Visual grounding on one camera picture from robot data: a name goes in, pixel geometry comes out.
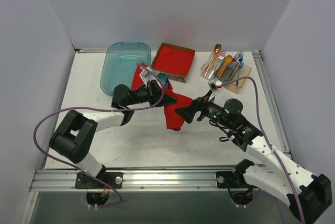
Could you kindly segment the teal plastic spoon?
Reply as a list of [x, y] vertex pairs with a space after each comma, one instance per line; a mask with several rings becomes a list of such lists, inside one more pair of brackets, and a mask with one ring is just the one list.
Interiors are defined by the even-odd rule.
[[168, 80], [168, 77], [165, 73], [159, 73], [158, 78], [163, 84], [165, 84]]

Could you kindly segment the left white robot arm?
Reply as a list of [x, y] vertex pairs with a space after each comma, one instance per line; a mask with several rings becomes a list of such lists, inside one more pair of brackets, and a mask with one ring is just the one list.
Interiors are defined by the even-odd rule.
[[124, 84], [117, 85], [112, 97], [111, 110], [84, 114], [70, 110], [52, 135], [49, 147], [86, 172], [87, 182], [92, 187], [100, 188], [106, 182], [106, 175], [102, 172], [104, 166], [90, 153], [94, 134], [107, 128], [123, 126], [131, 120], [133, 111], [117, 112], [118, 109], [142, 103], [149, 103], [154, 107], [177, 103], [177, 100], [168, 94], [171, 88], [169, 81], [161, 88], [156, 80], [151, 80], [133, 91]]

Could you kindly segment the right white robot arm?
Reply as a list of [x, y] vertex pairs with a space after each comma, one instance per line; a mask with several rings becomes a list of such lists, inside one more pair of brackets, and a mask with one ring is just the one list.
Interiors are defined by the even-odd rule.
[[265, 134], [242, 115], [242, 109], [237, 99], [229, 99], [221, 107], [204, 96], [175, 112], [188, 124], [200, 112], [198, 121], [208, 118], [214, 126], [222, 127], [228, 141], [270, 169], [264, 171], [244, 159], [233, 168], [227, 185], [257, 187], [285, 203], [300, 222], [315, 223], [332, 205], [330, 180], [304, 169], [269, 143]]

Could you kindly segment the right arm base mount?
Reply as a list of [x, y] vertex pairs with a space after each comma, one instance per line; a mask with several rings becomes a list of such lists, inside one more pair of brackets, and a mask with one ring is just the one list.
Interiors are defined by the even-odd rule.
[[220, 189], [256, 188], [256, 186], [248, 184], [242, 174], [234, 169], [219, 170], [215, 175], [217, 187]]

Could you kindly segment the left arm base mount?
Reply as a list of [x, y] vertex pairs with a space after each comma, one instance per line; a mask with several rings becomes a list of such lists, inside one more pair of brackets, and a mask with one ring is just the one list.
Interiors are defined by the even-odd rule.
[[83, 172], [78, 172], [74, 187], [76, 189], [103, 189], [107, 188], [105, 184], [120, 189], [123, 182], [122, 172], [102, 171], [97, 177], [92, 178]]

